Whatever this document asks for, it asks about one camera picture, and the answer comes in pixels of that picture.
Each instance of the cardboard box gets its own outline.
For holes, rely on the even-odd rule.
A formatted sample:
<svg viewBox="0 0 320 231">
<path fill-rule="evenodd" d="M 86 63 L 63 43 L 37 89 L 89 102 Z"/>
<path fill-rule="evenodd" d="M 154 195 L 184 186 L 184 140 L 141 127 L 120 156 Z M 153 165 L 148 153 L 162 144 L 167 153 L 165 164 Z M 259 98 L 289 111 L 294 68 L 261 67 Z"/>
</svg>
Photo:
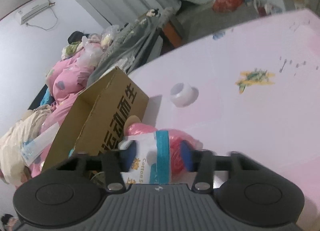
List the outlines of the cardboard box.
<svg viewBox="0 0 320 231">
<path fill-rule="evenodd" d="M 126 119 L 142 120 L 148 96 L 115 68 L 82 92 L 62 123 L 42 170 L 68 158 L 69 152 L 98 155 L 117 148 Z"/>
</svg>

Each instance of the floor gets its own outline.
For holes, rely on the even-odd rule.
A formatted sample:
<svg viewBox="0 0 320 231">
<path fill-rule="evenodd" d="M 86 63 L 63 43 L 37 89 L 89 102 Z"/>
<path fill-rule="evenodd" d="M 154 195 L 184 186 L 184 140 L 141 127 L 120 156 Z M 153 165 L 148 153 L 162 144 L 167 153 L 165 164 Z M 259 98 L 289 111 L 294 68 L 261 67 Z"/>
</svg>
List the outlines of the floor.
<svg viewBox="0 0 320 231">
<path fill-rule="evenodd" d="M 212 2 L 201 6 L 190 6 L 177 15 L 185 30 L 184 44 L 258 17 L 254 7 L 245 4 L 234 12 L 216 13 L 212 10 Z"/>
</svg>

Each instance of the teal stripe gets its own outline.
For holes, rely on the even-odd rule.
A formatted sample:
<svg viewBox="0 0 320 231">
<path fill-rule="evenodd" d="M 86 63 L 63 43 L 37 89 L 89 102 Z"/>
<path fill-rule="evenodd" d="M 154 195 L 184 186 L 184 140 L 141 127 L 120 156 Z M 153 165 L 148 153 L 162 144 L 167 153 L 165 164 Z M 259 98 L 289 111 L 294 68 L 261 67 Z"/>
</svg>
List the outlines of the teal stripe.
<svg viewBox="0 0 320 231">
<path fill-rule="evenodd" d="M 157 175 L 159 184 L 170 181 L 170 145 L 169 132 L 156 131 L 157 138 Z"/>
</svg>

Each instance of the white cup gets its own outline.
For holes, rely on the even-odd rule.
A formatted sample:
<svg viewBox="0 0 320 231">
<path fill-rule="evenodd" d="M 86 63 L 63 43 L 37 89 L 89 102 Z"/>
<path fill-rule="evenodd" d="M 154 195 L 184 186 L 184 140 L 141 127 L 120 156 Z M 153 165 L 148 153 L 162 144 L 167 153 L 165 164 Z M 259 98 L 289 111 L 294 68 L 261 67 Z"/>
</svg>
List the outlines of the white cup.
<svg viewBox="0 0 320 231">
<path fill-rule="evenodd" d="M 176 107 L 183 107 L 191 102 L 193 98 L 193 90 L 187 83 L 178 83 L 170 90 L 171 101 Z"/>
</svg>

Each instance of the metal screw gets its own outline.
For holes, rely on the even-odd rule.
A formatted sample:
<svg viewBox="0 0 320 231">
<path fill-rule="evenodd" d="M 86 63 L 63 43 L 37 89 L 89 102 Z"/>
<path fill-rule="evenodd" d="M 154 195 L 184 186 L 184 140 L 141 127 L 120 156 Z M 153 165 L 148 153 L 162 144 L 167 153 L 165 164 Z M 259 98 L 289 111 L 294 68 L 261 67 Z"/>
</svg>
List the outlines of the metal screw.
<svg viewBox="0 0 320 231">
<path fill-rule="evenodd" d="M 120 183 L 111 183 L 108 185 L 107 188 L 111 191 L 118 191 L 118 190 L 122 189 L 123 186 Z"/>
<path fill-rule="evenodd" d="M 206 182 L 198 182 L 197 184 L 195 184 L 195 188 L 197 190 L 207 190 L 210 187 L 211 187 L 210 184 Z"/>
</svg>

